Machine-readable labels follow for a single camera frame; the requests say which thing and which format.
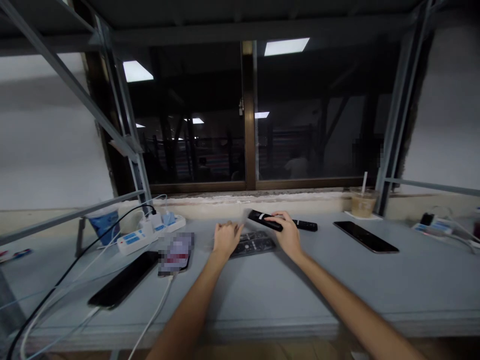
black remote control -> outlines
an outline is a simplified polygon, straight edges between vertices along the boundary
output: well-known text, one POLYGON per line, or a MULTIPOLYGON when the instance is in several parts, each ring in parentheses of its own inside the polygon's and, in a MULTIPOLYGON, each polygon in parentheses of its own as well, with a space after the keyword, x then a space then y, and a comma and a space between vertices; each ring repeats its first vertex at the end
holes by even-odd
MULTIPOLYGON (((250 214, 248 214, 248 218, 250 220, 253 220, 254 222, 257 222, 259 224, 262 224, 263 226, 266 226, 267 228, 273 229, 275 231, 281 232, 284 227, 280 225, 277 222, 273 221, 266 221, 265 218, 271 218, 272 215, 268 215, 266 213, 252 210, 250 211, 250 214)), ((308 221, 301 221, 301 220, 293 220, 295 223, 296 227, 300 230, 307 230, 311 232, 316 232, 319 227, 316 223, 314 222, 308 222, 308 221)))
POLYGON ((240 236, 240 242, 230 255, 230 259, 271 252, 276 247, 272 238, 264 231, 249 232, 240 236))
POLYGON ((319 226, 314 222, 308 222, 308 221, 302 221, 302 220, 293 220, 293 222, 295 223, 297 229, 300 229, 300 230, 316 232, 319 229, 319 226))

plastic cup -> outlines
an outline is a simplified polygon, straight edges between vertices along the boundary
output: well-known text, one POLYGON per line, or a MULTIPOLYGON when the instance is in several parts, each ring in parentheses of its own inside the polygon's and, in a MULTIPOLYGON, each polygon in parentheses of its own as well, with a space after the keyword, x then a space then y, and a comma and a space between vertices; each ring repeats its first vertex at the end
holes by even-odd
MULTIPOLYGON (((102 236, 113 224, 119 220, 119 211, 116 206, 107 206, 100 210, 89 213, 85 216, 90 221, 98 237, 102 236)), ((100 239, 103 246, 107 246, 112 241, 112 237, 120 231, 120 224, 115 225, 113 229, 107 232, 100 239)))
POLYGON ((351 214, 358 218, 368 219, 372 217, 375 203, 379 197, 376 190, 365 189, 362 193, 361 187, 351 187, 351 214))

smartphone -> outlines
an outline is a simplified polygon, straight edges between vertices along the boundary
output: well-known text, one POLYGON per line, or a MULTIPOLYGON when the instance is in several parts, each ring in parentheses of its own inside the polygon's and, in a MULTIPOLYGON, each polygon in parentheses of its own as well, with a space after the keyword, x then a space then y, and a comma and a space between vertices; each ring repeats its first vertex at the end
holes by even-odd
POLYGON ((193 232, 179 232, 175 234, 166 251, 159 252, 158 276, 173 275, 188 268, 194 237, 193 232))
POLYGON ((88 300, 88 305, 107 310, 115 309, 158 263, 157 251, 145 251, 93 295, 88 300))
POLYGON ((336 221, 333 225, 346 232, 364 247, 376 254, 395 254, 400 252, 395 246, 390 245, 388 242, 351 221, 336 221))

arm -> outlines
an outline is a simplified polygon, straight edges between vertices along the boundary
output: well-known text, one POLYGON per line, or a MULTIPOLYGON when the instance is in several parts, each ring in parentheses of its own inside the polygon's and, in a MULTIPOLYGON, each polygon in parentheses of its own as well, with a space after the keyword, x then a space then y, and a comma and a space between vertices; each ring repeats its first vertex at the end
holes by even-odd
POLYGON ((381 316, 303 252, 300 233, 286 211, 276 211, 272 215, 284 217, 265 219, 283 226, 282 232, 276 232, 281 248, 307 275, 346 327, 375 359, 424 359, 381 316))
POLYGON ((193 286, 176 308, 146 360, 189 359, 202 332, 220 273, 240 241, 243 225, 217 224, 213 251, 193 286))

blue cup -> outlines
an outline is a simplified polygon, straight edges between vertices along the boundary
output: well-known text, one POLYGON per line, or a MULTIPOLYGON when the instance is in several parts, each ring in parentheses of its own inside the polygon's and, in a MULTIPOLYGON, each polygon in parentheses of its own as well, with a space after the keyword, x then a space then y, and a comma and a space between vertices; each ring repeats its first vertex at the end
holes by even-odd
MULTIPOLYGON (((112 241, 112 237, 119 234, 120 224, 115 225, 111 230, 113 224, 119 220, 119 212, 117 210, 102 214, 99 216, 92 216, 92 214, 87 215, 88 221, 90 221, 91 226, 95 230, 95 233, 98 237, 101 236, 101 244, 107 246, 112 241)), ((114 243, 117 242, 118 236, 115 237, 114 243)))

